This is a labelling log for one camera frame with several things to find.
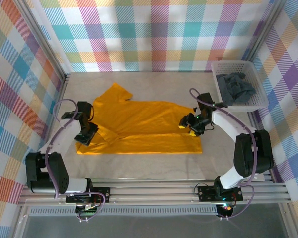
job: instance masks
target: plaid wallpaper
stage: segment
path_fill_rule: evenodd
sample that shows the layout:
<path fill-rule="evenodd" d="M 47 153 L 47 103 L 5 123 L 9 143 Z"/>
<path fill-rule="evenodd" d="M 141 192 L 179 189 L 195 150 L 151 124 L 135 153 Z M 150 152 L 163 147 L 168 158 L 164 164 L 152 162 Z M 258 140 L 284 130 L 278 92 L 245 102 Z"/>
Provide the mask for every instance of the plaid wallpaper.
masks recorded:
<path fill-rule="evenodd" d="M 274 0 L 40 0 L 68 71 L 210 71 L 252 48 Z"/>
<path fill-rule="evenodd" d="M 25 155 L 44 143 L 60 85 L 12 0 L 0 0 L 0 238 L 26 182 Z"/>
<path fill-rule="evenodd" d="M 298 216 L 298 0 L 288 0 L 254 61 L 270 101 L 258 120 L 269 131 L 276 173 Z"/>

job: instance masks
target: plastic basket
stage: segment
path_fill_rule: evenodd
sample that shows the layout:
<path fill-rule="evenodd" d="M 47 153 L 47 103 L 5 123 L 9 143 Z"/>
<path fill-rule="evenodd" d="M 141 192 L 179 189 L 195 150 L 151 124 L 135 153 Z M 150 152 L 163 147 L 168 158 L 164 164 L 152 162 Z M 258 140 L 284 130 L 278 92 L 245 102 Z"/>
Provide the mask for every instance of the plastic basket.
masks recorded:
<path fill-rule="evenodd" d="M 266 92 L 252 62 L 242 60 L 223 60 L 213 62 L 211 67 L 213 79 L 218 92 L 219 102 L 222 102 L 222 97 L 216 77 L 218 74 L 244 73 L 246 75 L 244 80 L 251 83 L 256 90 L 256 94 L 254 94 L 247 103 L 234 103 L 232 106 L 228 107 L 229 111 L 253 112 L 259 108 L 268 107 L 269 101 L 267 99 Z"/>

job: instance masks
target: yellow t-shirt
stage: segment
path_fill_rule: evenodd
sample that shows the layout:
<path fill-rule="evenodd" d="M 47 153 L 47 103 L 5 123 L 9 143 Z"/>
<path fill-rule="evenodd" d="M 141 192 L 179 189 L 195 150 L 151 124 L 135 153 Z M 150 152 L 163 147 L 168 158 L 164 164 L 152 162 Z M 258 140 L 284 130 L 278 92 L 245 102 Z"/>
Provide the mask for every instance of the yellow t-shirt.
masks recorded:
<path fill-rule="evenodd" d="M 132 94 L 114 84 L 94 101 L 92 122 L 99 130 L 78 154 L 201 153 L 199 137 L 178 127 L 190 108 L 168 102 L 129 101 Z"/>

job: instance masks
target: purple cable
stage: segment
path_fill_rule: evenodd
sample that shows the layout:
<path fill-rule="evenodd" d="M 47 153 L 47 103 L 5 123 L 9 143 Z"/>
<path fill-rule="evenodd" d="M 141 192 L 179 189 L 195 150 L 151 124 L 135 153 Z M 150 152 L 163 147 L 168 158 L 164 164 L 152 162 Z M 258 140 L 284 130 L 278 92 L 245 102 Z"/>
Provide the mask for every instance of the purple cable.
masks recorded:
<path fill-rule="evenodd" d="M 201 101 L 200 99 L 198 99 L 196 96 L 193 95 L 192 91 L 195 91 L 198 95 L 200 95 L 200 93 L 199 93 L 199 91 L 196 90 L 195 88 L 190 88 L 190 90 L 189 90 L 190 95 L 191 95 L 195 100 L 197 100 L 199 103 L 202 103 L 202 104 L 204 104 L 204 105 L 206 105 L 206 106 L 213 107 L 213 108 L 215 108 L 215 109 L 217 109 L 217 110 L 219 110 L 219 111 L 225 113 L 225 114 L 228 115 L 229 117 L 233 118 L 238 124 L 240 124 L 240 125 L 243 127 L 243 129 L 245 129 L 245 130 L 249 133 L 249 135 L 250 135 L 250 137 L 251 137 L 251 139 L 252 139 L 252 143 L 253 143 L 253 147 L 254 147 L 254 164 L 253 164 L 253 171 L 252 171 L 252 174 L 251 174 L 251 176 L 250 176 L 248 182 L 247 182 L 247 183 L 240 183 L 239 186 L 241 186 L 241 187 L 247 187 L 247 186 L 248 186 L 248 187 L 251 187 L 252 190 L 253 190 L 253 194 L 252 194 L 252 197 L 250 198 L 249 202 L 247 203 L 247 205 L 243 208 L 243 210 L 240 211 L 239 213 L 237 213 L 237 214 L 235 214 L 235 215 L 233 215 L 233 216 L 230 217 L 230 218 L 234 218 L 234 217 L 240 215 L 242 212 L 244 212 L 244 211 L 249 207 L 249 205 L 250 205 L 251 202 L 253 201 L 253 198 L 254 198 L 254 195 L 255 195 L 255 189 L 253 188 L 252 185 L 250 185 L 250 183 L 251 183 L 252 180 L 254 179 L 254 176 L 255 176 L 255 174 L 256 174 L 256 169 L 257 169 L 257 145 L 256 145 L 256 140 L 255 140 L 255 137 L 254 137 L 252 131 L 251 131 L 251 130 L 247 127 L 247 125 L 245 125 L 240 119 L 238 119 L 236 116 L 234 116 L 234 115 L 231 114 L 230 112 L 228 112 L 228 111 L 226 111 L 226 110 L 223 110 L 222 108 L 219 108 L 219 107 L 217 107 L 217 106 L 215 106 L 215 105 L 212 105 L 212 104 L 209 104 L 209 103 L 206 103 L 206 102 Z"/>
<path fill-rule="evenodd" d="M 55 115 L 55 110 L 54 110 L 54 109 L 56 108 L 56 106 L 57 106 L 58 104 L 60 104 L 61 102 L 64 102 L 64 101 L 70 101 L 70 102 L 74 103 L 75 106 L 76 106 L 76 110 L 75 110 L 73 116 L 71 117 L 71 119 L 70 119 L 68 122 L 66 122 L 66 123 L 64 124 L 64 126 L 61 127 L 61 128 L 54 134 L 54 136 L 52 137 L 52 139 L 51 139 L 51 141 L 50 141 L 48 147 L 46 148 L 45 157 L 44 157 L 45 166 L 46 166 L 46 168 L 47 168 L 47 170 L 48 170 L 49 176 L 50 176 L 50 178 L 51 178 L 52 184 L 53 184 L 54 189 L 55 189 L 55 199 L 57 199 L 57 198 L 59 197 L 60 189 L 59 189 L 58 183 L 57 183 L 57 181 L 56 181 L 56 179 L 55 179 L 55 177 L 54 177 L 54 175 L 53 175 L 53 172 L 52 172 L 51 167 L 50 167 L 50 164 L 49 164 L 49 160 L 48 160 L 48 158 L 49 158 L 49 151 L 50 151 L 50 149 L 52 148 L 55 139 L 56 139 L 56 138 L 59 136 L 59 134 L 60 134 L 60 133 L 61 133 L 61 132 L 62 132 L 62 131 L 63 131 L 63 130 L 64 130 L 64 129 L 65 129 L 65 128 L 66 128 L 66 127 L 73 121 L 73 120 L 74 120 L 74 118 L 75 118 L 76 115 L 78 114 L 78 106 L 77 106 L 77 103 L 76 103 L 74 100 L 72 100 L 72 99 L 62 99 L 62 100 L 58 101 L 58 102 L 54 105 L 54 107 L 53 107 L 53 115 L 54 115 L 54 117 L 55 117 L 58 121 L 60 121 L 60 120 L 59 120 L 59 119 L 57 118 L 57 116 Z"/>
<path fill-rule="evenodd" d="M 79 218 L 80 221 L 87 221 L 87 222 L 90 221 L 91 219 L 93 219 L 103 209 L 103 207 L 105 205 L 106 197 L 105 197 L 104 194 L 102 194 L 100 192 L 82 192 L 82 193 L 79 192 L 79 193 L 70 193 L 70 194 L 73 194 L 73 195 L 92 195 L 92 194 L 95 194 L 95 195 L 99 195 L 99 196 L 101 196 L 103 198 L 103 201 L 102 201 L 100 207 L 97 209 L 97 212 L 95 212 L 95 214 L 93 216 L 91 216 L 89 219 L 86 217 L 86 219 L 83 220 L 80 217 L 80 213 L 79 213 L 78 214 L 78 218 Z"/>

